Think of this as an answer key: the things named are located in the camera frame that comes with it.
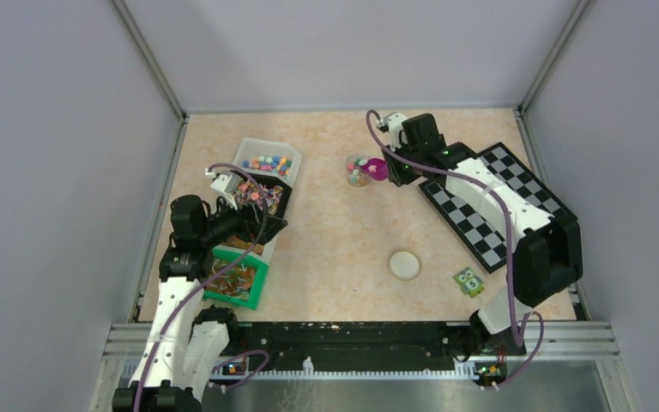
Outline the magenta plastic scoop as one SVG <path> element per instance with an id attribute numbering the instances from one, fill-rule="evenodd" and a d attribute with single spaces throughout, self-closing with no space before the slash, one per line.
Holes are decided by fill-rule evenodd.
<path id="1" fill-rule="evenodd" d="M 387 162 L 380 158 L 369 158 L 364 164 L 360 165 L 364 174 L 374 181 L 385 181 L 390 176 Z"/>

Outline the clear glass jar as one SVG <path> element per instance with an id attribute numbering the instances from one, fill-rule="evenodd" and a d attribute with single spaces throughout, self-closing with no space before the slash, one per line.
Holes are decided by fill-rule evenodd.
<path id="1" fill-rule="evenodd" d="M 365 170 L 370 157 L 365 154 L 351 154 L 345 161 L 346 181 L 353 187 L 364 187 L 372 182 Z"/>

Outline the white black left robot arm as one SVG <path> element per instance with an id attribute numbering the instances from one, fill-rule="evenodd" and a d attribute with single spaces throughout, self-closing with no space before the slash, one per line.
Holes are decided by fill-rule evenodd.
<path id="1" fill-rule="evenodd" d="M 114 411 L 202 410 L 216 361 L 241 341 L 239 329 L 229 324 L 230 310 L 196 314 L 205 288 L 223 274 L 212 270 L 213 250 L 232 237 L 265 243 L 287 226 L 270 213 L 265 195 L 238 207 L 223 198 L 210 206 L 197 195 L 184 195 L 172 201 L 170 221 L 154 320 L 130 382 L 114 391 Z"/>

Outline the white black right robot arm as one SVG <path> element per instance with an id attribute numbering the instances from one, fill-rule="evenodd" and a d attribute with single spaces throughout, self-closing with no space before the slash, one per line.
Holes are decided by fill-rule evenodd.
<path id="1" fill-rule="evenodd" d="M 431 113 L 381 116 L 370 110 L 366 124 L 373 137 L 390 137 L 381 149 L 393 184 L 408 185 L 419 176 L 434 180 L 501 234 L 506 285 L 472 317 L 477 324 L 469 330 L 469 343 L 491 354 L 509 331 L 522 344 L 532 311 L 582 277 L 577 217 L 554 215 L 527 202 L 467 144 L 447 143 Z"/>

